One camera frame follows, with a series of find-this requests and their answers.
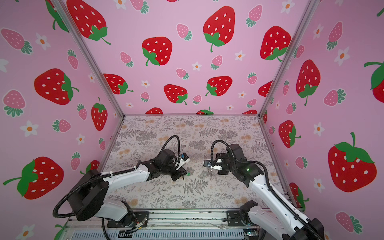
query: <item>pink wallpaper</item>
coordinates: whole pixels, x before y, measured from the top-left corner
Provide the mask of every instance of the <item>pink wallpaper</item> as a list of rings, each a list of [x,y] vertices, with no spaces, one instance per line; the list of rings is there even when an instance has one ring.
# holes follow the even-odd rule
[[[256,113],[307,0],[67,0],[126,114]]]
[[[0,29],[2,239],[53,240],[66,221],[54,206],[97,168],[119,119],[49,2],[6,1]]]
[[[266,126],[297,204],[326,239],[381,239],[384,4],[324,0]]]

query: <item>pink wall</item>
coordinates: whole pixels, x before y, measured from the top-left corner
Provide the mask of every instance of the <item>pink wall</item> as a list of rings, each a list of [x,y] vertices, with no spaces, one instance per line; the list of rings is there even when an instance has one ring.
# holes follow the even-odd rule
[[[300,188],[298,202],[323,223],[328,239],[382,235],[384,15],[376,14],[383,7],[379,1],[321,2],[267,110],[266,126],[284,174],[294,194],[294,184]],[[364,67],[367,62],[378,65]],[[378,87],[372,91],[371,84]],[[293,145],[292,123],[301,136]]]
[[[102,72],[125,80],[128,90],[133,90],[115,95],[126,114],[142,114],[152,108],[160,108],[164,113],[197,113],[203,109],[220,114],[259,111],[265,100],[265,94],[260,95],[259,89],[262,92],[264,85],[269,87],[268,83],[273,80],[280,64],[276,57],[282,55],[283,51],[280,50],[289,44],[289,35],[294,34],[307,4],[307,0],[283,2],[284,6],[282,1],[267,0],[137,1],[142,5],[132,5],[132,1],[126,0],[122,0],[122,4],[117,0],[85,2],[67,0],[67,6]],[[217,16],[220,19],[211,19],[216,11],[219,11]],[[93,24],[97,30],[90,36],[90,31],[94,32],[91,29]],[[220,34],[218,40],[210,37],[216,27]],[[191,39],[186,35],[188,31],[192,34]],[[211,43],[207,42],[204,33],[207,33]],[[268,46],[263,41],[264,35]],[[152,48],[162,43],[166,45]],[[143,46],[149,58],[154,52],[155,65],[143,54]],[[270,57],[272,60],[265,60],[275,48],[277,51]],[[213,62],[219,68],[214,70],[215,66],[211,67]],[[255,73],[257,80],[252,76],[248,80],[250,73]],[[232,84],[229,88],[225,88],[226,84],[223,84],[216,91],[211,89],[213,94],[218,94],[213,96],[207,90],[207,82],[211,78],[214,78],[214,87],[216,84],[222,85],[219,79]],[[114,84],[116,83],[111,83],[112,90],[121,93]],[[183,92],[174,89],[174,86],[166,87],[166,91],[171,88],[166,95],[164,87],[168,84],[184,90],[187,98],[185,99]],[[178,96],[183,95],[181,103],[175,103],[178,99],[173,93],[176,97],[178,93]],[[242,93],[246,94],[244,98],[239,97]]]
[[[114,108],[97,80],[90,81],[88,75],[91,70],[71,35],[57,22],[54,30],[53,22],[45,1],[6,1],[0,10],[0,95],[2,108],[6,108],[0,114],[1,182],[23,177],[1,187],[1,216],[4,220],[0,229],[3,239],[21,239],[23,234],[31,239],[55,238],[61,229],[55,225],[64,225],[66,219],[53,218],[54,206],[82,177],[80,171],[85,172],[91,161],[102,159],[105,150],[100,148],[99,139],[105,140],[107,148],[119,121],[114,118]],[[28,48],[25,41],[32,49],[29,55],[20,50]],[[77,60],[72,59],[72,63],[77,69],[68,60],[70,49],[76,54]],[[55,68],[59,70],[42,75]],[[71,88],[61,89],[63,73],[71,85],[79,89],[79,92],[73,90],[71,101],[68,101]],[[12,89],[17,92],[8,94]],[[101,131],[95,128],[91,119],[91,109],[99,102],[98,97],[108,112]],[[87,111],[85,120],[85,110],[81,111],[81,118],[78,104],[83,104]],[[19,116],[15,114],[12,117],[12,112],[19,113]],[[52,125],[61,119],[70,123],[70,129],[64,124],[56,132]],[[79,134],[85,136],[80,144],[77,140]],[[80,154],[79,159],[72,158],[76,152]],[[60,212],[68,211],[70,208],[66,204]]]

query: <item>strawberry wallpaper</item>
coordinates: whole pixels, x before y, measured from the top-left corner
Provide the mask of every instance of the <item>strawberry wallpaper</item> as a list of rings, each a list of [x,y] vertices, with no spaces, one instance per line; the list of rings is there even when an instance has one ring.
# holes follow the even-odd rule
[[[0,33],[2,238],[57,240],[54,206],[98,167],[119,118],[50,1],[6,1]]]
[[[307,0],[67,0],[126,114],[256,113]]]
[[[296,203],[328,240],[382,235],[383,7],[321,1],[264,117]]]

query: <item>red strawberry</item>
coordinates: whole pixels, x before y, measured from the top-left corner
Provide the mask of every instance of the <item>red strawberry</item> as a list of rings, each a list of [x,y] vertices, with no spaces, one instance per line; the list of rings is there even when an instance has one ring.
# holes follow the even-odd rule
[[[257,101],[256,98],[250,100],[250,101],[248,102],[248,104],[247,104],[247,108],[251,108],[251,107],[253,107],[253,106],[256,104],[256,101]]]
[[[89,172],[90,170],[97,169],[99,167],[99,164],[99,161],[93,160],[90,164],[88,164],[87,168],[85,169],[85,173]]]
[[[341,142],[328,152],[328,164],[333,183],[344,192],[353,192],[370,184],[376,178],[376,166],[369,154],[353,145]]]
[[[299,58],[304,53],[304,46],[300,45],[296,48],[295,52],[293,53],[294,58]]]
[[[84,105],[79,103],[79,105],[77,105],[77,111],[79,111],[79,117],[81,117],[82,120],[87,119],[87,109],[84,108]]]
[[[307,198],[306,200],[304,200],[303,193],[301,192],[300,188],[296,185],[296,183],[291,182],[289,184],[289,187],[291,189],[293,198],[295,199],[295,202],[297,203],[298,207],[299,208],[302,207],[303,210],[305,211],[305,203],[304,202],[308,202],[310,199]]]
[[[320,83],[320,71],[312,60],[306,60],[301,66],[296,82],[296,92],[301,98],[306,98],[304,106],[307,105],[308,96],[314,94]]]
[[[59,105],[68,104],[73,97],[71,80],[62,70],[53,68],[35,79],[36,92],[45,99]]]
[[[147,14],[147,12],[149,12],[149,6],[146,1],[131,0],[131,4],[136,11],[140,11],[142,14]]]
[[[106,73],[103,73],[103,75],[114,94],[124,94],[126,93],[126,91],[133,92],[133,90],[128,90],[127,82],[124,80],[124,78],[120,77],[119,75]]]
[[[268,119],[268,113],[265,110],[265,114],[263,116],[264,124],[266,124],[267,119]]]
[[[22,94],[17,90],[10,90],[3,98],[5,104],[4,111],[11,117],[20,116],[24,113],[25,100]]]
[[[213,114],[213,112],[211,112],[210,110],[211,110],[211,107],[209,107],[208,110],[206,110],[206,109],[200,110],[196,114]]]
[[[46,0],[46,1],[45,1],[45,4],[46,4],[46,6],[47,6],[48,12],[49,12],[50,15],[55,19],[55,20],[53,21],[53,25],[52,25],[53,30],[56,30],[56,29],[55,29],[55,23],[56,23],[56,21],[57,21],[57,24],[59,25],[59,27],[60,27],[61,29],[63,29],[63,30],[66,31],[66,32],[69,32],[69,31],[68,31],[68,28],[65,26],[63,20],[61,19],[59,13],[57,13],[55,7],[53,6],[51,0]]]
[[[56,132],[66,132],[71,129],[71,124],[65,119],[56,120],[53,122],[52,128]]]
[[[372,74],[371,77],[371,90],[373,96],[384,103],[384,62],[368,62],[364,64],[364,67],[369,65],[380,65]]]
[[[148,61],[154,65],[165,65],[172,53],[172,43],[164,36],[145,39],[142,48],[144,56],[148,58],[146,66],[148,66]]]
[[[260,48],[260,56],[265,60],[273,60],[283,55],[289,43],[291,35],[279,26],[273,26],[264,35],[263,43]]]
[[[290,103],[286,109],[287,114],[291,115],[294,111],[296,111],[296,103]]]
[[[271,85],[272,85],[272,82],[273,81],[270,81],[264,85],[262,85],[260,88],[259,88],[259,95],[263,96],[263,97],[266,97],[266,95],[268,94],[269,92],[269,89],[271,88]]]
[[[357,234],[360,234],[362,232],[362,225],[360,224],[360,221],[356,219],[354,216],[349,216],[345,212],[338,212],[335,215],[335,218],[337,222],[345,228],[345,230],[353,233],[355,231]]]
[[[160,108],[151,108],[145,114],[163,114]]]
[[[345,100],[346,95],[344,89],[339,89],[337,91],[333,89],[324,97],[324,104],[333,107],[337,103],[342,103],[342,101]]]
[[[120,59],[122,62],[125,63],[126,66],[128,66],[130,68],[133,67],[132,58],[128,54],[126,54],[125,52],[120,53]]]
[[[308,162],[305,157],[298,157],[295,161],[296,166],[298,166],[300,169],[307,168]]]
[[[248,74],[248,80],[247,82],[249,82],[249,84],[253,85],[255,84],[257,81],[257,76],[256,76],[256,73],[250,73]]]
[[[290,148],[295,144],[295,138],[301,138],[301,136],[296,137],[296,127],[291,120],[287,120],[280,124],[278,131],[281,140],[287,148]]]
[[[67,0],[67,8],[81,35],[94,41],[107,36],[107,23],[96,9],[82,0]]]
[[[22,53],[28,55],[33,53],[32,46],[28,41],[24,41],[24,38],[20,33],[7,28],[2,28],[1,34],[12,48],[20,50]]]
[[[172,84],[167,84],[164,86],[164,93],[166,94],[168,100],[172,103],[185,102],[185,104],[187,105],[187,102],[185,100],[188,97],[188,92],[185,88]]]
[[[271,126],[269,128],[269,134],[273,135],[275,133],[275,127],[274,126]]]
[[[107,109],[105,109],[105,106],[101,104],[100,98],[99,102],[95,103],[91,109],[91,117],[96,129],[101,131],[107,122],[108,112]]]
[[[80,165],[80,153],[78,152],[75,152],[73,155],[72,155],[72,159],[71,159],[71,168],[72,170],[76,170]]]
[[[217,10],[204,23],[203,33],[205,40],[213,45],[220,47],[228,43],[235,32],[235,11],[229,6],[224,6]]]
[[[141,95],[141,100],[147,102],[149,100],[149,94],[147,92],[143,92]]]
[[[261,4],[257,5],[256,7],[254,7],[249,11],[248,13],[249,18],[247,18],[248,27],[251,28],[253,27],[253,25],[256,25],[256,22],[260,20],[260,18],[262,17],[262,11],[263,11],[263,5]]]
[[[184,24],[178,24],[176,26],[177,33],[179,37],[184,38],[184,40],[189,41],[192,39],[192,32]]]
[[[99,145],[100,145],[100,149],[104,151],[105,150],[105,141],[103,138],[99,139]]]
[[[328,42],[327,42],[328,51],[331,51],[337,45],[337,40],[341,38],[342,34],[343,34],[343,22],[338,22],[333,27],[332,31],[329,33]]]
[[[201,96],[200,95],[196,95],[193,98],[193,104],[198,105],[200,102],[201,102]]]
[[[64,177],[63,169],[52,159],[38,157],[28,163],[22,170],[22,176],[7,180],[3,185],[20,179],[17,191],[26,199],[39,198],[56,188]]]
[[[73,69],[77,69],[77,67],[79,66],[79,61],[76,58],[76,54],[74,53],[74,51],[72,51],[72,49],[69,49],[68,55],[68,61],[70,65],[73,67]]]
[[[176,73],[179,78],[182,78],[184,80],[189,78],[188,73],[184,69],[178,68],[176,69]]]
[[[223,56],[222,55],[217,55],[216,57],[214,57],[212,59],[212,64],[211,64],[211,68],[213,70],[216,70],[219,68],[219,66],[223,63]]]
[[[207,82],[207,94],[210,93],[213,96],[221,96],[227,92],[229,87],[232,85],[232,78],[228,76],[214,77]]]
[[[283,94],[284,94],[284,96],[287,95],[288,90],[289,90],[289,81],[285,80],[284,87],[283,87]]]
[[[251,110],[248,110],[248,111],[246,111],[246,112],[244,112],[244,113],[242,113],[242,114],[257,114],[257,111],[251,109]]]

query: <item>white flower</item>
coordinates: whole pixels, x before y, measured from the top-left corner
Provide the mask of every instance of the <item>white flower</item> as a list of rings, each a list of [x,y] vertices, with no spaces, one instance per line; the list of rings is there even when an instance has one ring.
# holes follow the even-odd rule
[[[95,83],[95,76],[93,75],[93,73],[89,74],[88,77],[91,83]]]
[[[145,88],[148,88],[148,86],[150,86],[148,81],[143,81],[143,80],[141,80],[141,85],[144,86]]]
[[[120,9],[120,8],[122,8],[122,9],[126,9],[125,8],[125,3],[127,2],[127,0],[113,0],[115,3],[116,3],[116,8],[117,9]]]
[[[79,136],[76,138],[76,140],[78,141],[79,145],[82,144],[82,143],[85,143],[84,139],[85,139],[85,136],[81,135],[81,133],[79,133]]]
[[[319,37],[320,37],[320,33],[321,33],[321,31],[323,30],[323,28],[324,28],[324,26],[321,26],[320,23],[319,23],[319,25],[317,26],[317,28],[316,28],[315,30],[313,30],[313,33],[314,33],[314,35],[313,35],[313,39],[315,39],[315,38],[319,38]]]
[[[5,59],[0,59],[0,71],[7,72],[7,69],[5,68],[5,65],[7,65],[9,62]]]
[[[324,239],[325,239],[325,240],[332,240],[329,236],[330,236],[329,232],[326,231],[326,232],[324,233]]]
[[[37,124],[32,124],[31,121],[26,122],[26,126],[21,126],[20,129],[25,131],[25,136],[28,137],[29,135],[37,135],[36,129],[39,127]]]
[[[314,124],[313,125],[314,127],[314,131],[313,131],[313,134],[316,134],[319,135],[319,137],[321,136],[321,132],[324,132],[325,128],[321,127],[321,122],[319,124]]]
[[[334,61],[339,62],[339,66],[343,64],[344,60],[349,59],[349,55],[347,54],[348,51],[349,51],[349,47],[347,47],[344,50],[339,49],[339,51],[337,52],[338,56],[335,58]]]
[[[245,54],[243,53],[243,50],[240,50],[240,52],[235,53],[235,56],[236,56],[235,60],[240,60],[240,61],[242,61],[242,60],[243,60],[243,57],[245,56]]]
[[[286,12],[288,14],[291,7],[293,7],[295,3],[293,3],[292,0],[288,0],[286,2],[283,2],[282,5],[283,8],[281,9],[280,13]]]
[[[322,189],[325,189],[324,185],[321,184],[321,179],[314,178],[313,180],[314,180],[313,187],[317,188],[317,190],[319,190],[319,192],[321,192]]]
[[[244,91],[242,91],[241,93],[239,93],[239,98],[244,98],[245,95],[246,95],[246,93],[244,93]]]
[[[197,70],[197,71],[200,71],[200,68],[201,68],[201,64],[199,64],[198,62],[196,62],[195,64],[192,64],[192,67],[193,67],[193,70]]]
[[[339,4],[339,6],[341,6],[342,3],[343,3],[343,1],[344,1],[344,0],[336,0],[335,4]]]
[[[17,240],[25,240],[29,237],[32,237],[33,236],[33,228],[35,227],[35,225],[33,224],[32,226],[28,227],[28,226],[24,226],[23,227],[23,232],[20,233],[19,235],[17,235],[16,239]]]
[[[49,48],[51,45],[47,42],[47,37],[44,35],[44,36],[40,36],[40,34],[36,33],[36,43],[37,44],[40,44],[44,50],[46,50],[47,48]]]

